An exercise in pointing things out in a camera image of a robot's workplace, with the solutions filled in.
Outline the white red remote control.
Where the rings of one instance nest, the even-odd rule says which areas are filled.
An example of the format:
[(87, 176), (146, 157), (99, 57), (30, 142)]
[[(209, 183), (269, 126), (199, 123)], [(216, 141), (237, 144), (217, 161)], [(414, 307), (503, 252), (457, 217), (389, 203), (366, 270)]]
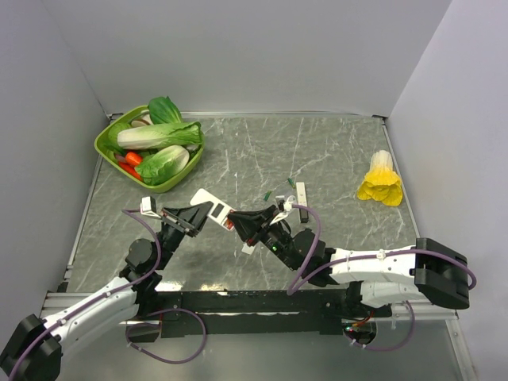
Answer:
[(229, 213), (235, 211), (234, 208), (232, 208), (229, 204), (226, 202), (223, 202), (221, 199), (217, 198), (213, 194), (211, 194), (209, 191), (205, 190), (204, 188), (199, 189), (192, 199), (190, 200), (190, 205), (196, 205), (202, 202), (212, 202), (213, 206), (210, 209), (210, 212), (208, 213), (208, 218), (220, 225), (223, 229), (228, 230), (225, 227), (225, 222), (227, 219), (229, 219)]

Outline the red orange battery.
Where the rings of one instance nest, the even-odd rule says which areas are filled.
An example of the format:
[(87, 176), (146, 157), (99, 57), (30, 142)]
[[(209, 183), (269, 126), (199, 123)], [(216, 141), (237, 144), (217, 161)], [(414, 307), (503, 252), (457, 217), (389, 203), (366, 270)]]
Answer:
[(225, 227), (228, 229), (228, 230), (232, 230), (234, 228), (233, 226), (233, 223), (227, 219), (226, 222), (225, 222)]

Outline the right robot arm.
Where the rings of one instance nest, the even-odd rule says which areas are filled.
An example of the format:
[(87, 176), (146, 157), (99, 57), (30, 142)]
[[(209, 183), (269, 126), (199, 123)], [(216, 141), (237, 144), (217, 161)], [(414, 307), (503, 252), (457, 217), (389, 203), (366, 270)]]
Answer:
[(259, 211), (232, 211), (229, 224), (248, 247), (264, 245), (296, 275), (287, 288), (295, 294), (316, 287), (347, 285), (348, 310), (364, 316), (396, 302), (426, 300), (450, 310), (466, 310), (477, 278), (467, 259), (427, 238), (395, 250), (354, 251), (332, 248), (321, 240), (321, 225), (292, 234), (288, 212), (277, 206)]

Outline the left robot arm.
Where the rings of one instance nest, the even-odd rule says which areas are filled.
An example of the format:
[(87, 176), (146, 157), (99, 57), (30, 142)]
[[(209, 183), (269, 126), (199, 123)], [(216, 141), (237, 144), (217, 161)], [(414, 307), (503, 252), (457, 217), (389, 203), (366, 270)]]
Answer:
[(1, 354), (1, 369), (10, 380), (55, 380), (65, 356), (77, 352), (109, 329), (132, 318), (150, 318), (156, 311), (159, 273), (186, 236), (202, 229), (212, 202), (181, 209), (157, 211), (151, 197), (139, 209), (124, 214), (147, 225), (145, 218), (162, 222), (151, 239), (138, 239), (130, 247), (126, 265), (104, 287), (58, 313), (20, 321)]

